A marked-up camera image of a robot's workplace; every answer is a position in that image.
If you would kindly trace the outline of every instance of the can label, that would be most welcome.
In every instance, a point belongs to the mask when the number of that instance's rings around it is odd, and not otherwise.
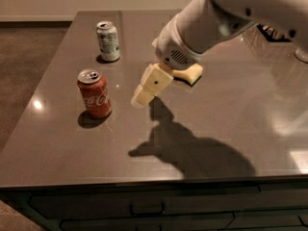
[[[101,57],[106,62],[119,59],[117,30],[113,22],[101,21],[97,24],[97,38]]]
[[[77,85],[91,117],[103,118],[111,113],[112,106],[104,75],[97,70],[85,69],[79,73]]]

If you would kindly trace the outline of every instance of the coca-cola logo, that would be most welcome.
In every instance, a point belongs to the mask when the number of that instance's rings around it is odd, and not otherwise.
[[[85,102],[87,107],[102,106],[104,104],[107,104],[108,100],[109,100],[109,96],[107,94],[107,90],[104,90],[98,96],[90,96],[90,97],[84,98],[84,102]]]

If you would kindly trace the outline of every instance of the can lid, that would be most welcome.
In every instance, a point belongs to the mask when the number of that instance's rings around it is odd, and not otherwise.
[[[101,21],[97,23],[97,29],[108,30],[114,27],[114,23],[111,21]]]
[[[95,69],[87,68],[78,74],[78,80],[85,84],[97,82],[102,77],[102,74]]]

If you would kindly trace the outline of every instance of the red soda can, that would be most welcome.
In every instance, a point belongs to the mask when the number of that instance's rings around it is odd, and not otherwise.
[[[95,69],[85,69],[78,75],[77,86],[92,118],[103,118],[112,111],[104,75]]]

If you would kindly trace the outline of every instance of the silver soda can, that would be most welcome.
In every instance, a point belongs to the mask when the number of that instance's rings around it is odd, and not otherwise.
[[[118,37],[114,23],[111,21],[99,22],[96,33],[102,59],[106,62],[118,60]]]

